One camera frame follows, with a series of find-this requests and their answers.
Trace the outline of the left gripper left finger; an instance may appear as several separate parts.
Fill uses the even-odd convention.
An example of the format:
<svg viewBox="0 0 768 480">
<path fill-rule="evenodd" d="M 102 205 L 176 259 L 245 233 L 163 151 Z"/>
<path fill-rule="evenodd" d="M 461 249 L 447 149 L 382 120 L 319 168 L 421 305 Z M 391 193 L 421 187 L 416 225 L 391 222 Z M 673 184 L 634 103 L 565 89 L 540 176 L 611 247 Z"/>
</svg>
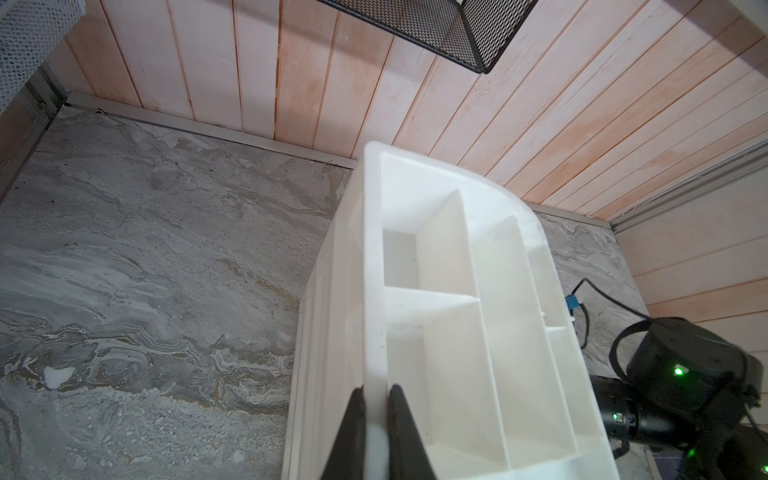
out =
<svg viewBox="0 0 768 480">
<path fill-rule="evenodd" d="M 366 403 L 364 389 L 352 391 L 337 431 L 322 480 L 362 480 L 366 449 Z"/>
</svg>

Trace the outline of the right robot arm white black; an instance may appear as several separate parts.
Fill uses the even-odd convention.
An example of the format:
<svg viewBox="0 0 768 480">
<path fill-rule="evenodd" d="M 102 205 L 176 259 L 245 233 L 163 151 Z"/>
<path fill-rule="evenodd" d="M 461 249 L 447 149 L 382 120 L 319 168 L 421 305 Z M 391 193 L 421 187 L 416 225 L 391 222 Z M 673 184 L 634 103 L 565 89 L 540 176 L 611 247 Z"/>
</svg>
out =
<svg viewBox="0 0 768 480">
<path fill-rule="evenodd" d="M 764 366 L 755 356 L 680 318 L 648 318 L 613 341 L 614 377 L 591 385 L 614 458 L 633 444 L 674 448 L 680 479 L 764 479 L 767 434 L 754 421 Z"/>
</svg>

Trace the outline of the white plastic drawer organizer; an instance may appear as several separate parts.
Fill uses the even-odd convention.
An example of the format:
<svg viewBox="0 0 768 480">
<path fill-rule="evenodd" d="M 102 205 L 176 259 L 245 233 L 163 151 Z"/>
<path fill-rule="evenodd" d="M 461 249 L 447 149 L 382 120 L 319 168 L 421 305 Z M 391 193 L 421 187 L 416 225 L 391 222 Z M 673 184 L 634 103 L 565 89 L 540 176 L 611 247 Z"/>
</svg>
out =
<svg viewBox="0 0 768 480">
<path fill-rule="evenodd" d="M 362 387 L 363 479 L 389 479 L 399 384 L 437 479 L 616 478 L 572 323 L 528 205 L 367 144 L 300 303 L 283 477 L 321 479 Z"/>
</svg>

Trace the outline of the black mesh wall basket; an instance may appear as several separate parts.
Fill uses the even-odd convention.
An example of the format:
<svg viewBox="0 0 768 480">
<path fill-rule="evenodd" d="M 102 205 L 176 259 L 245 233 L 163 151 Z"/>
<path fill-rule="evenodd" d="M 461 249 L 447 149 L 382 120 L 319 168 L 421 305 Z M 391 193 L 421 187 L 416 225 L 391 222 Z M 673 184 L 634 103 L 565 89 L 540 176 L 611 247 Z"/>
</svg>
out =
<svg viewBox="0 0 768 480">
<path fill-rule="evenodd" d="M 332 0 L 329 6 L 474 73 L 495 67 L 536 0 Z"/>
</svg>

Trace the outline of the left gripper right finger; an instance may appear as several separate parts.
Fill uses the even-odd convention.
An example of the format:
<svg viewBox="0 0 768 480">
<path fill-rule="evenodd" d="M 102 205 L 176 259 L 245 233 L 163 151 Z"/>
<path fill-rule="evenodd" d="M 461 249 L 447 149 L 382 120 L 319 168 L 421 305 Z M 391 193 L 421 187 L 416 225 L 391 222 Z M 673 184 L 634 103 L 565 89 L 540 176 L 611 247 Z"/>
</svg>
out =
<svg viewBox="0 0 768 480">
<path fill-rule="evenodd" d="M 388 395 L 389 475 L 392 480 L 436 480 L 403 388 L 394 384 Z"/>
</svg>

